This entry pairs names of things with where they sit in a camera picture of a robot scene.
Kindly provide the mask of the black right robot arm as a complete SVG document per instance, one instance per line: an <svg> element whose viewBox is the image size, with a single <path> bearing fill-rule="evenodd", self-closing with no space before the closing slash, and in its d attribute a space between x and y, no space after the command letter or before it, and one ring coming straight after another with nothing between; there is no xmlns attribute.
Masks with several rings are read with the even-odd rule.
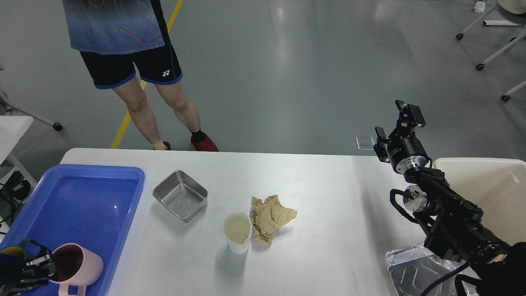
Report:
<svg viewBox="0 0 526 296"><path fill-rule="evenodd" d="M459 296L464 283L473 285L480 296L524 296L525 243L509 245L481 223L483 210L453 191L445 173L432 167L432 158L416 137L426 125L417 105L395 101L399 111L396 127L386 135L375 127L374 152L381 162L391 164L409 187L390 190L390 203L408 221L426 234L423 246L442 260L462 266L432 282L423 291L428 295L438 285L453 278Z"/></svg>

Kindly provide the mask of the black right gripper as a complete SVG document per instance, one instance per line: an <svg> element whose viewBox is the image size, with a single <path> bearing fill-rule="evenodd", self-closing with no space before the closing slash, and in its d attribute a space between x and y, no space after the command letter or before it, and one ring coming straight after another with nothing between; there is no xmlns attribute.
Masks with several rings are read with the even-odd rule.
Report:
<svg viewBox="0 0 526 296"><path fill-rule="evenodd" d="M417 129L426 126L426 120L419 106L406 104L402 100L396 100L395 103L399 110L396 138L390 140L384 129L376 126L376 144L373 150L380 162L390 163L393 171L404 174L413 167L424 167L429 163L428 154L415 135Z"/></svg>

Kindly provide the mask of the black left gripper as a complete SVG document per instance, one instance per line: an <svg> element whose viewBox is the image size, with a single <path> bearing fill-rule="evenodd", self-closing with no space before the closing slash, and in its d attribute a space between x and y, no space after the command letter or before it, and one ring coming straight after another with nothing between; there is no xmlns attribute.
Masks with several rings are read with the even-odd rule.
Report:
<svg viewBox="0 0 526 296"><path fill-rule="evenodd" d="M35 270L56 270L52 254L44 254L27 261L24 254L1 254L0 256L0 294L15 296L32 289L46 286L55 274L22 274L24 268Z"/></svg>

